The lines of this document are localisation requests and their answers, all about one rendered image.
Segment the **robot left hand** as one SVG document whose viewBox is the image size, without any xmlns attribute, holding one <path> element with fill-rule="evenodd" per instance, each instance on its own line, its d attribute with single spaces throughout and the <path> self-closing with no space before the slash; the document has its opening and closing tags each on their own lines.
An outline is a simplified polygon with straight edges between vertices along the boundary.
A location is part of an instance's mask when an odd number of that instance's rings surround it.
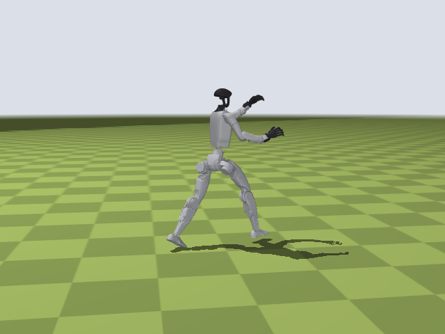
<svg viewBox="0 0 445 334">
<path fill-rule="evenodd" d="M 252 104 L 255 104 L 255 103 L 258 102 L 259 100 L 263 100 L 263 101 L 264 101 L 263 96 L 260 96 L 260 95 L 253 96 L 253 97 L 250 98 L 249 102 L 246 102 L 246 103 L 243 105 L 243 107 L 244 107 L 244 108 L 245 108 L 246 106 L 251 107 Z"/>
</svg>

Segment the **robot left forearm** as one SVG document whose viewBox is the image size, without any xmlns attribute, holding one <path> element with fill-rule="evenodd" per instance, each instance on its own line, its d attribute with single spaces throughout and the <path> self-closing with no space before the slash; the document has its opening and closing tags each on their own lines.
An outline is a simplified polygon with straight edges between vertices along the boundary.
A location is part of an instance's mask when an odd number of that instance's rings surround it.
<svg viewBox="0 0 445 334">
<path fill-rule="evenodd" d="M 249 108 L 250 108 L 249 106 L 246 106 L 245 108 L 242 106 L 240 109 L 238 109 L 237 111 L 234 111 L 234 112 L 232 112 L 232 113 L 235 114 L 236 119 L 237 119 L 237 118 L 240 117 L 241 115 L 245 114 L 246 111 L 247 111 Z"/>
</svg>

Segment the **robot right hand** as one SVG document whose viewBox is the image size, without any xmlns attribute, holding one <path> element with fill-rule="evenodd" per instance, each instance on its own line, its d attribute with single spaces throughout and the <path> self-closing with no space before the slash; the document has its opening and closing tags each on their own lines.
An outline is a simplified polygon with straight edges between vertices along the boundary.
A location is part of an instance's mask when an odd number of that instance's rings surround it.
<svg viewBox="0 0 445 334">
<path fill-rule="evenodd" d="M 277 128 L 275 128 L 275 127 L 272 127 L 271 129 L 270 129 L 270 131 L 268 132 L 268 134 L 266 133 L 265 135 L 267 135 L 267 139 L 264 141 L 264 142 L 266 142 L 266 141 L 269 141 L 270 140 L 270 138 L 276 138 L 276 137 L 278 137 L 278 136 L 284 136 L 284 132 L 283 132 L 283 130 L 282 129 L 280 129 L 280 127 L 277 127 Z M 281 134 L 282 133 L 282 134 Z"/>
</svg>

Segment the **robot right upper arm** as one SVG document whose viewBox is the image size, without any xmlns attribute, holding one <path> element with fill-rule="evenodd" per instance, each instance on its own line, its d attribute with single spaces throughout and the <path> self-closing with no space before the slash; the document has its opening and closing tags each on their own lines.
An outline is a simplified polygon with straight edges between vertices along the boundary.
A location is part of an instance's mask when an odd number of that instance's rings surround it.
<svg viewBox="0 0 445 334">
<path fill-rule="evenodd" d="M 234 113 L 224 113 L 223 114 L 224 121 L 230 125 L 233 129 L 234 133 L 237 135 L 239 141 L 245 141 L 246 138 L 241 136 L 241 126 L 239 125 L 236 116 Z"/>
</svg>

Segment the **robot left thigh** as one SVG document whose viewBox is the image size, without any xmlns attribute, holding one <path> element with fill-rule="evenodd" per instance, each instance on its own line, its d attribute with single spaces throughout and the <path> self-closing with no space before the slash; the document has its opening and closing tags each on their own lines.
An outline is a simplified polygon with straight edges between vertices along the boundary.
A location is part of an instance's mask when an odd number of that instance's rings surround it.
<svg viewBox="0 0 445 334">
<path fill-rule="evenodd" d="M 186 205 L 188 208 L 197 209 L 205 193 L 207 192 L 211 177 L 211 170 L 206 169 L 205 163 L 206 161 L 197 163 L 196 170 L 200 173 L 200 175 L 196 179 L 194 196 L 187 200 Z"/>
</svg>

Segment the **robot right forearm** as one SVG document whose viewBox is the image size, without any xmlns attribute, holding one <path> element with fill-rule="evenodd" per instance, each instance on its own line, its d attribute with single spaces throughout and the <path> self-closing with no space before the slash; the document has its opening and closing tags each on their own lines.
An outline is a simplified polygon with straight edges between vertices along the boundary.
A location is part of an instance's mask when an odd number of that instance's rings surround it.
<svg viewBox="0 0 445 334">
<path fill-rule="evenodd" d="M 246 138 L 248 140 L 248 142 L 250 142 L 250 143 L 254 142 L 254 143 L 259 143 L 259 144 L 265 143 L 264 141 L 268 138 L 267 135 L 265 135 L 265 134 L 262 136 L 260 136 L 260 135 L 258 136 L 258 135 L 250 134 L 248 132 L 242 132 L 241 136 L 243 138 Z"/>
</svg>

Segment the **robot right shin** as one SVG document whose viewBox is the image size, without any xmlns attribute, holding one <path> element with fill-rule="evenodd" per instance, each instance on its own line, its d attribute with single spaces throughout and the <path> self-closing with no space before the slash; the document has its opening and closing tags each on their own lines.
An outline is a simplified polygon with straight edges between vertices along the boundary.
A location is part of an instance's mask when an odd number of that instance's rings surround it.
<svg viewBox="0 0 445 334">
<path fill-rule="evenodd" d="M 252 224 L 253 230 L 256 230 L 257 232 L 260 231 L 259 228 L 259 222 L 257 218 L 257 206 L 254 200 L 254 196 L 252 192 L 249 191 L 245 192 L 245 203 L 243 203 L 243 208 L 245 210 L 245 213 L 247 214 L 248 218 L 250 219 L 250 222 Z M 259 229 L 258 229 L 259 228 Z"/>
</svg>

